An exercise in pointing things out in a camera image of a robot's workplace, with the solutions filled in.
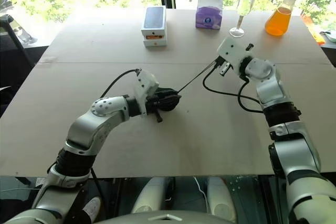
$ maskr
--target black mount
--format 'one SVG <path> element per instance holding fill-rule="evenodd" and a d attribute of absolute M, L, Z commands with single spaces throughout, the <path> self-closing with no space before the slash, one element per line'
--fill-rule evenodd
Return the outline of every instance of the black mount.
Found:
<path fill-rule="evenodd" d="M 163 121 L 159 110 L 171 111 L 180 101 L 181 96 L 177 91 L 170 88 L 157 88 L 154 95 L 147 97 L 146 110 L 147 113 L 154 113 L 158 123 Z"/>

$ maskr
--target white tabletop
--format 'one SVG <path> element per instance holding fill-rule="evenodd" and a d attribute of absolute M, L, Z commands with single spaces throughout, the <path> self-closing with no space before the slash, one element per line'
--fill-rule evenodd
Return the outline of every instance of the white tabletop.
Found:
<path fill-rule="evenodd" d="M 218 45 L 237 21 L 235 12 L 224 12 L 220 31 L 200 30 L 194 27 L 194 11 L 167 10 L 168 46 L 149 49 L 142 43 L 139 12 L 87 14 L 87 18 L 70 19 L 1 118 L 2 175 L 45 176 L 71 123 L 128 69 L 146 69 L 161 87 L 180 88 L 216 58 Z M 285 36 L 273 38 L 263 30 L 267 16 L 256 12 L 245 17 L 246 35 L 240 43 L 252 42 L 257 56 L 278 63 L 285 87 L 303 112 L 301 118 L 320 153 L 322 170 L 335 171 L 336 141 L 331 141 L 336 122 L 335 69 L 298 17 L 292 18 Z M 109 96 L 131 95 L 133 83 L 133 75 L 124 77 Z M 150 115 L 132 118 L 114 129 L 96 158 L 97 175 L 272 173 L 264 116 L 245 112 L 235 98 L 210 93 L 201 83 L 197 79 L 181 92 L 179 105 L 162 113 L 162 123 Z M 237 92 L 241 81 L 232 72 L 225 78 L 217 72 L 208 85 Z M 252 83 L 245 94 L 255 95 Z M 250 102 L 246 105 L 256 108 Z"/>

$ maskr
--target purple tissue box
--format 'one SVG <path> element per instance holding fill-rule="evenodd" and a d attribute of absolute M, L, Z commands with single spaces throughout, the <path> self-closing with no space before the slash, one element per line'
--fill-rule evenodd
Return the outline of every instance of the purple tissue box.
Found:
<path fill-rule="evenodd" d="M 222 14 L 223 0 L 198 0 L 196 27 L 219 30 Z"/>
<path fill-rule="evenodd" d="M 196 27 L 219 30 L 222 24 L 222 12 L 216 7 L 197 8 Z"/>

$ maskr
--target clear glass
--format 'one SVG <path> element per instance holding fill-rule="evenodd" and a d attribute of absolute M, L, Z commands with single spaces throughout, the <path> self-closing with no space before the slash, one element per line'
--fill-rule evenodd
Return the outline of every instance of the clear glass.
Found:
<path fill-rule="evenodd" d="M 252 10 L 254 0 L 238 0 L 237 13 L 239 14 L 239 20 L 236 27 L 230 29 L 230 34 L 233 37 L 239 38 L 244 35 L 244 30 L 240 28 L 244 16 L 249 14 Z"/>

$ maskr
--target iphone box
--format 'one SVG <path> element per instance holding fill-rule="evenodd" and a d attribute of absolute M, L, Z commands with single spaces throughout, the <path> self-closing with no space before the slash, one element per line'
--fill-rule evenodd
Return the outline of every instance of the iphone box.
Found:
<path fill-rule="evenodd" d="M 150 6 L 146 8 L 146 15 L 142 23 L 143 36 L 166 35 L 166 7 Z"/>
<path fill-rule="evenodd" d="M 145 47 L 166 46 L 167 45 L 167 33 L 165 33 L 164 35 L 143 36 L 143 43 Z"/>

